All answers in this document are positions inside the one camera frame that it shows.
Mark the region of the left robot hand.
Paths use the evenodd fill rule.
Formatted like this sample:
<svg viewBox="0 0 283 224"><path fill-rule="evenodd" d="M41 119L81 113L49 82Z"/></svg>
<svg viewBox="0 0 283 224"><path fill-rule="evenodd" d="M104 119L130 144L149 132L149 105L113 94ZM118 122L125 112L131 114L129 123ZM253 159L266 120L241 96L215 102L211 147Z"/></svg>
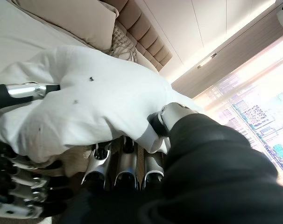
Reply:
<svg viewBox="0 0 283 224"><path fill-rule="evenodd" d="M58 84L0 84L0 109L41 99L58 90ZM0 141L0 217L51 217L66 209L66 202L73 197L69 179L45 176L35 170L28 157L18 155Z"/></svg>

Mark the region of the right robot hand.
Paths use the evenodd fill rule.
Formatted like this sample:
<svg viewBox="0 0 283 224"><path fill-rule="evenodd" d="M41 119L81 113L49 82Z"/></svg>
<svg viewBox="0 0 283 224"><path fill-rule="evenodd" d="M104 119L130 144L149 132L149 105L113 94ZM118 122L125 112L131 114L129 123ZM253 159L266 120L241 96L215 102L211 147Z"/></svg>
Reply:
<svg viewBox="0 0 283 224"><path fill-rule="evenodd" d="M61 224L283 224L277 169L236 130L178 103L163 107L170 140L153 189L80 192Z"/></svg>

